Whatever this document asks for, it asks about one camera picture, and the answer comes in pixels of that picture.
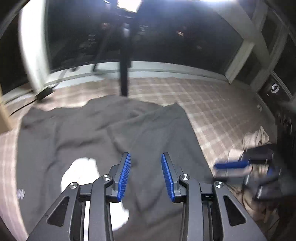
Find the dark grey sweatshirt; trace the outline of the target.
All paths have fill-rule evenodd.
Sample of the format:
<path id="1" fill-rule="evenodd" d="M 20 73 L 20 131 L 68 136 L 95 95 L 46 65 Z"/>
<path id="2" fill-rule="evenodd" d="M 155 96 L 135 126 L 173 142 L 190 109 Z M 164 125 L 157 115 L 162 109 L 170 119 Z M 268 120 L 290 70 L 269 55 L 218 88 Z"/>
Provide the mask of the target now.
<path id="1" fill-rule="evenodd" d="M 161 156 L 175 167 L 210 183 L 212 173 L 191 123 L 178 104 L 160 106 L 121 96 L 105 96 L 80 108 L 43 111 L 23 117 L 17 145 L 17 188 L 27 232 L 61 193 L 62 176 L 77 159 L 94 159 L 100 175 L 130 153 L 131 170 L 123 206 L 128 222 L 115 240 L 178 240 L 182 205 L 167 194 Z"/>

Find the beige crumpled garment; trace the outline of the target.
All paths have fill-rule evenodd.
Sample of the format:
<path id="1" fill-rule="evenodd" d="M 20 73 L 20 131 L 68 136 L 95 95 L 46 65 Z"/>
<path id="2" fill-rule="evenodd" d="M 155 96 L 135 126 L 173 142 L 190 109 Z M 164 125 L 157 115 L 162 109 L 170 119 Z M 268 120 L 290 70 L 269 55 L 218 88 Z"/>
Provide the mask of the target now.
<path id="1" fill-rule="evenodd" d="M 269 135 L 261 126 L 255 132 L 248 132 L 242 140 L 241 149 L 230 149 L 227 162 L 246 164 L 226 173 L 230 177 L 243 176 L 242 184 L 231 184 L 231 191 L 246 208 L 263 232 L 274 228 L 279 221 L 278 205 L 262 197 L 278 180 L 280 172 L 273 167 L 274 151 L 271 149 Z"/>

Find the plaid pink table mat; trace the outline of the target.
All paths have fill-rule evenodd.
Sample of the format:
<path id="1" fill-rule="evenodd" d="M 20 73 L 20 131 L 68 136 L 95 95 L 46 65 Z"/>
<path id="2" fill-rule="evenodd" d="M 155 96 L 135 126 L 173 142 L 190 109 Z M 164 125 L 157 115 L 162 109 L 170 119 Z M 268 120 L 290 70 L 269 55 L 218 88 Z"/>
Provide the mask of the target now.
<path id="1" fill-rule="evenodd" d="M 243 137 L 260 127 L 272 142 L 276 128 L 262 101 L 241 82 L 181 78 L 132 78 L 129 97 L 169 105 L 177 102 L 185 111 L 209 166 L 242 148 Z M 31 97 L 7 105 L 13 129 L 1 135 L 1 218 L 17 240 L 27 231 L 16 190 L 16 151 L 22 117 L 31 107 Z"/>

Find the black power adapter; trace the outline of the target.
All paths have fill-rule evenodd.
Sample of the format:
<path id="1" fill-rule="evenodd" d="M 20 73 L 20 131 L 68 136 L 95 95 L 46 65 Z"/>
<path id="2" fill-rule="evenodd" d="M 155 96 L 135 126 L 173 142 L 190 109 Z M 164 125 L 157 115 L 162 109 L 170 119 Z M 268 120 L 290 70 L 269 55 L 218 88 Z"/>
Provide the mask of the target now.
<path id="1" fill-rule="evenodd" d="M 41 92 L 39 92 L 36 95 L 36 101 L 42 101 L 43 99 L 45 99 L 46 97 L 48 97 L 53 92 L 54 92 L 54 88 L 53 87 L 46 87 L 45 89 L 43 89 Z"/>

